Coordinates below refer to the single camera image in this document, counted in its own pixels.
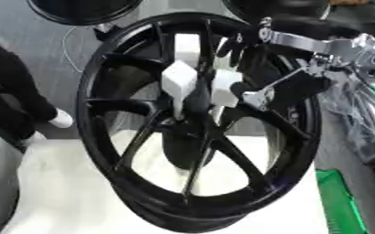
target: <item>green tray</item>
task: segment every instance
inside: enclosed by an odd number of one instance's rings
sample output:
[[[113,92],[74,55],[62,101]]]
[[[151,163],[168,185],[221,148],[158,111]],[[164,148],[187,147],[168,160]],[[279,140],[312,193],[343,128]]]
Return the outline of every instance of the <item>green tray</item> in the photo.
[[[316,171],[330,234],[368,233],[338,170]]]

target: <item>metal machine part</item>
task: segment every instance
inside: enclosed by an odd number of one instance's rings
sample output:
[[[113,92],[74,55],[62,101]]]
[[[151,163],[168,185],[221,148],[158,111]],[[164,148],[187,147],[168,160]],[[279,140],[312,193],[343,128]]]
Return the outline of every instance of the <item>metal machine part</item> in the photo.
[[[310,37],[278,32],[271,29],[272,19],[266,17],[261,22],[259,38],[265,44],[280,45],[312,52],[313,56],[298,71],[281,78],[273,84],[256,92],[243,94],[243,99],[251,106],[265,111],[265,105],[272,101],[267,91],[277,83],[291,79],[299,71],[312,77],[328,77],[332,69],[348,69],[363,83],[358,87],[363,95],[375,106],[375,93],[370,87],[375,84],[375,37],[360,34],[352,39],[336,38],[316,40]]]

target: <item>black pants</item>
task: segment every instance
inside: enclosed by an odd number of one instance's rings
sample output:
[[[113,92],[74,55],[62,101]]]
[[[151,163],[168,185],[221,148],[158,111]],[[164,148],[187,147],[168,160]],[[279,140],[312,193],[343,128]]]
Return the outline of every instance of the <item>black pants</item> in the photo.
[[[8,105],[0,96],[0,129],[16,139],[26,139],[34,133],[34,122],[47,122],[57,116],[57,110],[38,92],[23,61],[0,47],[0,86],[13,95],[24,111]]]

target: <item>white table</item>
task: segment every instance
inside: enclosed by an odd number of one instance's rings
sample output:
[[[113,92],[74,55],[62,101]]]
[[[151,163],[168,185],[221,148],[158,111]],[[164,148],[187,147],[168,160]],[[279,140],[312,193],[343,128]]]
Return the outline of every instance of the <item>white table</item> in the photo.
[[[130,131],[122,131],[112,140],[121,152],[130,137]],[[231,139],[244,153],[253,155],[253,162],[265,171],[268,144],[264,137],[235,136]],[[155,184],[180,190],[187,173],[175,169],[161,151],[161,137],[156,134],[136,156],[133,168]],[[172,233],[149,224],[129,210],[78,140],[44,141],[33,145],[24,157],[18,177],[21,198],[2,234]],[[246,180],[243,172],[227,157],[216,155],[200,174],[194,191],[200,195],[228,192],[246,185]],[[286,196],[214,233],[327,234],[314,167]]]

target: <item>black wheel rim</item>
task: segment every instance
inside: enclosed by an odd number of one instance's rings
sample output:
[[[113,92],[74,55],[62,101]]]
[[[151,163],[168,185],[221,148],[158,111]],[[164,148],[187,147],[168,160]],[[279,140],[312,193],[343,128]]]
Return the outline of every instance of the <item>black wheel rim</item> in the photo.
[[[72,2],[70,0],[27,0],[28,5],[40,16],[49,21],[70,26],[89,26],[111,22],[135,10],[143,0],[116,0],[114,4]],[[103,10],[96,11],[97,5],[106,5]]]
[[[309,7],[303,7],[308,2],[307,0],[294,1],[293,4],[290,4],[291,1],[294,0],[223,0],[223,3],[235,16],[251,24],[259,24],[262,18],[278,14],[320,18],[328,8],[327,0],[316,0]],[[286,2],[288,2],[287,7],[283,7],[283,4]]]
[[[203,148],[211,145],[239,165],[251,181],[244,189],[226,195],[198,197],[189,190],[191,183],[195,181],[192,176],[184,190],[187,192],[178,194],[149,183],[130,168],[135,149],[155,131],[154,127],[166,127],[164,121],[171,118],[169,103],[166,98],[159,98],[157,101],[93,98],[92,87],[101,73],[100,68],[131,65],[150,72],[153,77],[160,77],[161,71],[173,61],[173,51],[169,47],[172,43],[163,35],[176,31],[196,31],[200,34],[201,42],[210,42],[213,35],[229,37],[242,27],[246,25],[212,14],[177,13],[147,18],[125,28],[104,43],[84,72],[77,99],[81,139],[93,162],[112,183],[125,204],[159,227],[181,232],[203,232],[229,226],[291,190],[315,157],[321,133],[321,115],[317,100],[311,99],[294,107],[301,113],[297,125],[291,124],[279,112],[256,112],[245,105],[239,105],[242,112],[268,122],[287,136],[288,142],[284,150],[265,175],[224,135],[223,129],[212,120],[205,121],[207,131],[201,138]],[[159,41],[161,59],[133,58],[128,54],[130,48],[142,45],[141,41],[144,40],[141,38],[147,38],[147,35],[154,35],[155,41]],[[209,46],[209,43],[201,43],[201,46],[198,69],[212,63],[214,54],[214,47]],[[279,58],[273,60],[286,71],[285,64]],[[128,147],[122,156],[114,149],[102,120],[102,115],[109,110],[133,112],[146,117],[144,127],[131,143],[135,147]],[[198,162],[192,171],[198,171],[200,166],[201,163]]]

